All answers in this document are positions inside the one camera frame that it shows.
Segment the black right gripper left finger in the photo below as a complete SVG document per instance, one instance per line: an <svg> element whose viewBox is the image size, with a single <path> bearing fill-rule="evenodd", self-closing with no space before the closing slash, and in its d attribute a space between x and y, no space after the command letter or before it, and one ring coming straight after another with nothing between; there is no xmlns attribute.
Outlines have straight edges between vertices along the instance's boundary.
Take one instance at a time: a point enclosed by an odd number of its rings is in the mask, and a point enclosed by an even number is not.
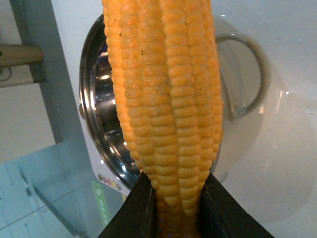
<svg viewBox="0 0 317 238"><path fill-rule="evenodd" d="M125 202L99 235L100 238L155 238L155 190L144 173L140 174Z"/></svg>

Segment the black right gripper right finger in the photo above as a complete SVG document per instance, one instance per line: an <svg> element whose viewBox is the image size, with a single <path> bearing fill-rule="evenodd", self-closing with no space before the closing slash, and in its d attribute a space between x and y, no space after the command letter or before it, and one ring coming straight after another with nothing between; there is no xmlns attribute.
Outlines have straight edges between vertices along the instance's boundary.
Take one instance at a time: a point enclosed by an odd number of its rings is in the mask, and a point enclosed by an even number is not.
<svg viewBox="0 0 317 238"><path fill-rule="evenodd" d="M202 238L273 237L239 205L213 174L209 174L201 192L198 227Z"/></svg>

